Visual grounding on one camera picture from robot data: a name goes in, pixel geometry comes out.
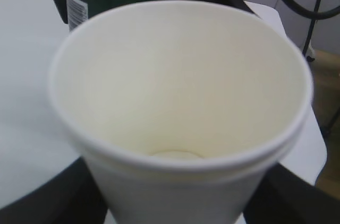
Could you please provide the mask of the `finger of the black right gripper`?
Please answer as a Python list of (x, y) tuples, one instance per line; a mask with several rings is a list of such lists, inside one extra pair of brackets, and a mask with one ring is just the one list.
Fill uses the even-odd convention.
[(67, 18), (67, 1), (66, 0), (53, 0), (57, 11), (64, 24), (68, 24)]

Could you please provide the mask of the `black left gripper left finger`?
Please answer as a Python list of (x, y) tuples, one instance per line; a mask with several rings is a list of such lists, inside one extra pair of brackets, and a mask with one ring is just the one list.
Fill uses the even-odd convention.
[(1, 209), (1, 223), (104, 223), (108, 207), (82, 159)]

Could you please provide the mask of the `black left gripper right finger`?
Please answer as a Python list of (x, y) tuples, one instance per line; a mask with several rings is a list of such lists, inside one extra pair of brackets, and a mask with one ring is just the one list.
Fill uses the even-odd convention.
[(339, 223), (339, 200), (277, 164), (266, 173), (243, 215), (246, 223)]

